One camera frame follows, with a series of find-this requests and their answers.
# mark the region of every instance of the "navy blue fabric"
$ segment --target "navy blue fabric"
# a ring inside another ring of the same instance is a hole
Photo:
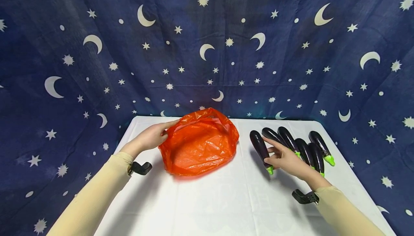
[[[45,235],[135,115],[213,107],[321,122],[412,235],[412,2],[0,0],[1,234]]]

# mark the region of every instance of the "white tablecloth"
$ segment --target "white tablecloth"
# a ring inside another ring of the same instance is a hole
[[[135,117],[115,152],[151,124],[176,118]],[[240,133],[237,152],[226,166],[198,179],[173,177],[164,170],[158,149],[145,151],[136,161],[150,162],[146,175],[133,174],[109,206],[96,236],[121,235],[336,235],[315,204],[301,205],[294,189],[310,192],[305,182],[283,171],[269,177],[250,143],[251,130],[286,127],[306,142],[311,130],[320,133],[335,167],[325,162],[325,177],[387,236],[395,235],[373,200],[352,172],[334,142],[314,121],[232,119]]]

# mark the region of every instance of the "hand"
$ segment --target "hand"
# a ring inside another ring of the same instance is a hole
[[[175,120],[151,125],[129,143],[125,144],[121,152],[128,153],[135,159],[141,152],[160,146],[168,138],[167,133],[164,131],[178,122],[179,120]]]
[[[313,168],[306,164],[290,149],[266,137],[263,137],[263,140],[273,145],[273,147],[270,147],[267,151],[275,153],[270,156],[270,158],[264,159],[264,162],[267,164],[272,165],[274,168],[281,168],[303,181],[306,181],[310,174],[317,173],[317,171],[313,170]]]

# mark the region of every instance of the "black clip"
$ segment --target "black clip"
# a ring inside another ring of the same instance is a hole
[[[300,204],[319,203],[319,197],[313,191],[304,195],[302,191],[296,189],[292,192],[292,196]]]
[[[152,169],[152,165],[149,162],[145,162],[144,165],[139,165],[137,162],[132,163],[131,170],[139,175],[147,175],[147,173]]]

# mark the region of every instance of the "purple eggplant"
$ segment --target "purple eggplant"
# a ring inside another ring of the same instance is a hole
[[[273,166],[265,163],[263,160],[269,158],[269,152],[267,152],[266,144],[258,131],[250,132],[250,140],[253,144],[254,149],[262,159],[263,165],[270,175],[273,175]]]
[[[313,164],[313,157],[310,150],[308,149],[308,144],[306,144],[306,141],[304,141],[302,138],[297,138],[295,142],[299,148],[302,160],[312,168],[315,168],[315,165]]]
[[[273,131],[272,129],[268,127],[264,127],[262,129],[262,135],[270,140],[277,141],[281,145],[287,147],[283,138],[280,135],[278,135],[277,132]]]
[[[300,157],[298,146],[296,145],[295,140],[289,131],[285,127],[281,126],[278,128],[277,132],[283,138],[287,147],[291,149],[298,157]]]
[[[318,145],[313,142],[308,144],[310,153],[312,154],[313,164],[315,165],[315,170],[321,173],[322,177],[325,176],[325,165],[323,162],[322,152],[319,149]]]
[[[329,152],[329,149],[326,146],[326,143],[322,139],[321,135],[318,132],[311,131],[309,133],[309,139],[311,142],[318,145],[319,149],[322,152],[323,159],[326,160],[326,162],[329,163],[331,166],[335,166],[334,157]]]

